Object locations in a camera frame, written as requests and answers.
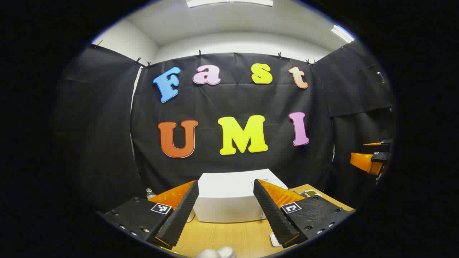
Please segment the white microwave oven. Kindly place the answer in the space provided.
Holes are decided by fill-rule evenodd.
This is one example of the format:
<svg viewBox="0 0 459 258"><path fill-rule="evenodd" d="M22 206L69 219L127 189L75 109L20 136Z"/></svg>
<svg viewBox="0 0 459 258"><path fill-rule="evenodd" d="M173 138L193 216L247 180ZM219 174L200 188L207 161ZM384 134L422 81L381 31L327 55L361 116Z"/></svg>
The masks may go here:
<svg viewBox="0 0 459 258"><path fill-rule="evenodd" d="M285 183L269 169L231 173L203 173L194 212L200 222L242 223L265 219L254 196L254 180L261 179L283 189Z"/></svg>

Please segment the black backdrop cloth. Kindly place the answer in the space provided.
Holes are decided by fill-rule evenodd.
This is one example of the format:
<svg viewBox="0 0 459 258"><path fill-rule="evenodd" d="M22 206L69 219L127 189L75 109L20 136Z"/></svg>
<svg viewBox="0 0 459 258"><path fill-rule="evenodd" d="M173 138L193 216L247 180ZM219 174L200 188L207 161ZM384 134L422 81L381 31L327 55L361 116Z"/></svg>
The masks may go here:
<svg viewBox="0 0 459 258"><path fill-rule="evenodd" d="M313 65L217 53L143 67L89 46L56 87L52 154L101 212L146 188L265 168L290 188L308 183L358 208L377 177L352 166L351 154L393 137L380 71L356 41Z"/></svg>

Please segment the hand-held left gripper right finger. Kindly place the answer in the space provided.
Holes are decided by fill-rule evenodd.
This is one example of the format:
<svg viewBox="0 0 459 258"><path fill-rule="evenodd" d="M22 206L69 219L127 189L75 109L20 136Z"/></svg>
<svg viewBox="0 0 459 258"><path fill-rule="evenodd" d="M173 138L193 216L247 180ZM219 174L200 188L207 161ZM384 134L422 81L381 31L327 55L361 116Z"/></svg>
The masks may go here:
<svg viewBox="0 0 459 258"><path fill-rule="evenodd" d="M320 195L306 197L260 179L254 180L254 196L283 248L312 241L355 212Z"/></svg>

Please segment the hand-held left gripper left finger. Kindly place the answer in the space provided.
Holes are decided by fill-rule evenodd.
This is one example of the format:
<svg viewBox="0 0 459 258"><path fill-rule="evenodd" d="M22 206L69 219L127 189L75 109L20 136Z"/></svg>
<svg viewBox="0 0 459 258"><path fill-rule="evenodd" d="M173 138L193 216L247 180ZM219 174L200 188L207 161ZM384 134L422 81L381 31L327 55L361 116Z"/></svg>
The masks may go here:
<svg viewBox="0 0 459 258"><path fill-rule="evenodd" d="M149 199L133 197L101 216L135 238L171 250L198 196L198 181L192 180Z"/></svg>

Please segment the ceiling light panel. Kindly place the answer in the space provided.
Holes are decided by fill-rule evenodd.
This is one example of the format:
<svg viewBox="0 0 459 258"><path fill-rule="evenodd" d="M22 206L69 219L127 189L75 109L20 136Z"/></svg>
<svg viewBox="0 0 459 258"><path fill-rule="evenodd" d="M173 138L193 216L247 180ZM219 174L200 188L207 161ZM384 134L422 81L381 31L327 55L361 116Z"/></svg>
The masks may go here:
<svg viewBox="0 0 459 258"><path fill-rule="evenodd" d="M334 25L331 28L331 32L335 34L336 36L340 37L342 40L344 40L346 43L351 43L355 40L355 37L351 35L346 29L339 25Z"/></svg>
<svg viewBox="0 0 459 258"><path fill-rule="evenodd" d="M189 8L221 3L247 3L272 7L274 0L185 0Z"/></svg>

